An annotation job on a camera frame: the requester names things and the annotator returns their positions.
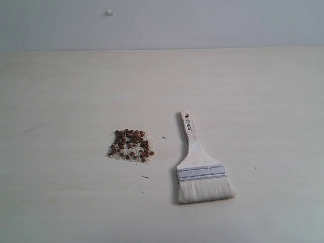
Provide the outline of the white wooden paint brush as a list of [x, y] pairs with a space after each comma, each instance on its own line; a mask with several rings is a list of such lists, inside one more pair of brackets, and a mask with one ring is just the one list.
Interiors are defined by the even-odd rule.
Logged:
[[188, 142], [186, 157], [177, 165], [178, 202], [201, 203], [235, 197], [224, 165], [208, 155], [200, 145], [189, 110], [181, 111], [181, 121]]

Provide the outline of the pile of brown pellets and rice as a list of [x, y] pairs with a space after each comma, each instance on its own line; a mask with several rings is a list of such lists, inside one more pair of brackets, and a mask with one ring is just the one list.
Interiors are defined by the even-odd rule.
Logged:
[[112, 136], [113, 142], [105, 155], [107, 158], [148, 164], [155, 155], [153, 140], [146, 130], [115, 130]]

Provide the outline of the small white wall hook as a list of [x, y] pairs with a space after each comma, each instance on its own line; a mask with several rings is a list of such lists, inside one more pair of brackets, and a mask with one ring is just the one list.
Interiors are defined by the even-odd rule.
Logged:
[[114, 12], [113, 12], [112, 10], [107, 10], [107, 11], [105, 12], [105, 15], [106, 15], [106, 16], [113, 16], [113, 15], [114, 15]]

